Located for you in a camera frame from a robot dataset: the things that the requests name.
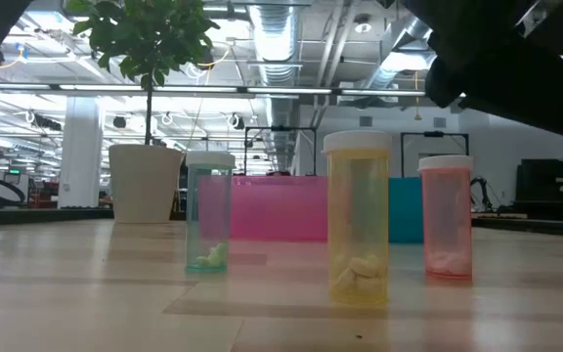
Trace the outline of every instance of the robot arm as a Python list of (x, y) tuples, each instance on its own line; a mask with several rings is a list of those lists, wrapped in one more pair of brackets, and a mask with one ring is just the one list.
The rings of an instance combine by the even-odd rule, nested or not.
[(482, 204), (484, 204), (484, 210), (493, 211), (493, 204), (490, 202), (490, 199), (488, 198), (488, 190), (486, 188), (488, 181), (486, 181), (486, 179), (483, 177), (475, 177), (474, 179), (470, 180), (470, 187), (473, 187), (473, 185), (477, 183), (481, 188), (481, 195), (482, 195), (481, 202)]

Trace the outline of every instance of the white column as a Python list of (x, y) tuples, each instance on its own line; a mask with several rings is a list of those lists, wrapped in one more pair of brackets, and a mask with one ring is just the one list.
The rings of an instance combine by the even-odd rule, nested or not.
[(58, 208), (98, 205), (104, 119), (97, 99), (67, 99)]

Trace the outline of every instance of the teal container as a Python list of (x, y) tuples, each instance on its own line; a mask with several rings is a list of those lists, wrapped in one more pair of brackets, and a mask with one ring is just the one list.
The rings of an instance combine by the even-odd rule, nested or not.
[(423, 243), (420, 178), (391, 178), (388, 189), (388, 241)]
[(213, 273), (227, 270), (232, 200), (232, 169), (236, 159), (222, 152), (186, 155), (186, 271)]

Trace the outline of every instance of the white planter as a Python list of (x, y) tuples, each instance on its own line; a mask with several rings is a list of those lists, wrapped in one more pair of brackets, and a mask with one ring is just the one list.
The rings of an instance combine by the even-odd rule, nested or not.
[(109, 169), (114, 221), (121, 224), (167, 223), (182, 155), (164, 147), (111, 146)]

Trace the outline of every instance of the plant stem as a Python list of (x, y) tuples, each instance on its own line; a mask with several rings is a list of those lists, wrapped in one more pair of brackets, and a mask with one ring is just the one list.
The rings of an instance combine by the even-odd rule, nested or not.
[(145, 119), (145, 146), (152, 143), (152, 95), (153, 95), (153, 68), (149, 72), (147, 85), (147, 118)]

